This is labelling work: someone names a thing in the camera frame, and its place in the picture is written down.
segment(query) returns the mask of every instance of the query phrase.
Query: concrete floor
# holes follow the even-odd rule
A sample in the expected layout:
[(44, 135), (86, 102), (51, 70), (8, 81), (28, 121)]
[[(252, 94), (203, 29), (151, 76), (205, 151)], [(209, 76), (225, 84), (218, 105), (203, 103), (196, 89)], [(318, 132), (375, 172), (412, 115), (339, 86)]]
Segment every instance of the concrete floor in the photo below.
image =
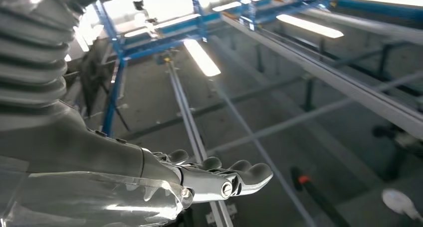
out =
[[(273, 24), (269, 28), (278, 28), (278, 26)], [(381, 37), (373, 35), (371, 40), (368, 41), (366, 33), (363, 31), (346, 27), (342, 27), (342, 31), (346, 35), (343, 37), (344, 39), (328, 41), (328, 50), (333, 51), (336, 55), (351, 56), (366, 48), (380, 45)], [(317, 40), (316, 36), (297, 29), (289, 29), (287, 32), (311, 42), (316, 42)], [(228, 34), (235, 37), (236, 53), (251, 66), (256, 67), (256, 43), (240, 33), (225, 32), (218, 35), (223, 42), (229, 44)], [(222, 70), (218, 80), (229, 96), (244, 93), (260, 86), (251, 76), (245, 73), (242, 67), (222, 55), (218, 50), (213, 49), (213, 46), (208, 46), (207, 50)], [(394, 52), (395, 54), (391, 57), (388, 65), (389, 72), (395, 78), (398, 78), (418, 70), (421, 68), (421, 63), (423, 63), (422, 57), (419, 55), (419, 53), (422, 53), (421, 51), (421, 47), (405, 47), (398, 50), (398, 52)], [(266, 47), (261, 47), (261, 53), (265, 73), (257, 72), (256, 75), (263, 75), (271, 81), (280, 81), (290, 80), (303, 74), (299, 67), (285, 61), (281, 57), (275, 56)], [(361, 64), (372, 68), (372, 65), (376, 65), (376, 60), (369, 59)], [(175, 66), (180, 68), (178, 75), (191, 107), (198, 108), (219, 102), (220, 98), (217, 93), (185, 51), (182, 50), (175, 57)], [(350, 68), (344, 67), (342, 70), (369, 85), (379, 83)], [(303, 104), (304, 82), (284, 87), (281, 90), (297, 105)], [(344, 97), (344, 95), (321, 81), (316, 82), (314, 105), (317, 108)], [(403, 93), (396, 95), (396, 98), (413, 105), (410, 97)], [(124, 97), (119, 100), (118, 106), (122, 107), (123, 116), (131, 128), (147, 128), (175, 118), (179, 113), (179, 109), (174, 98), (166, 66), (157, 65), (153, 60), (128, 66)], [(263, 94), (236, 104), (236, 108), (253, 131), (258, 131), (293, 117), (292, 113), (287, 111), (284, 106), (276, 104), (270, 94)], [(96, 128), (101, 123), (101, 120), (102, 115), (98, 114), (91, 118), (89, 125)], [(383, 170), (387, 166), (394, 148), (390, 141), (375, 139), (371, 135), (373, 126), (387, 123), (383, 118), (359, 104), (352, 104), (321, 116), (315, 121), (323, 126), (334, 139), (368, 165), (375, 175), (383, 177)], [(246, 132), (235, 120), (228, 108), (196, 118), (196, 124), (207, 149), (246, 135)], [(113, 130), (115, 136), (120, 136), (126, 132), (116, 115)], [(304, 126), (298, 125), (289, 128), (261, 138), (260, 141), (272, 157), (278, 170), (289, 182), (289, 168), (292, 166), (300, 167), (311, 177), (316, 187), (335, 205), (353, 200), (369, 190), (368, 187), (348, 171), (342, 163), (343, 160), (337, 159), (328, 152)], [(137, 140), (131, 140), (131, 142), (151, 151), (169, 153), (177, 149), (185, 149), (190, 155), (193, 154), (183, 124), (163, 129)], [(252, 163), (264, 161), (252, 144), (244, 144), (228, 151), (218, 152), (216, 156), (221, 158), (223, 165), (226, 167), (241, 159)], [(412, 176), (421, 170), (422, 167), (420, 160), (409, 156), (405, 166), (402, 168), (402, 177)], [(298, 197), (313, 216), (318, 216), (321, 213), (307, 193), (298, 193)], [(234, 203), (238, 210), (234, 220), (235, 226), (281, 226), (282, 224), (284, 226), (294, 226), (302, 223), (301, 215), (276, 178), (273, 178), (257, 194), (233, 198), (227, 202)], [(205, 215), (210, 212), (210, 206), (208, 204), (194, 205), (193, 210), (195, 226), (207, 226)]]

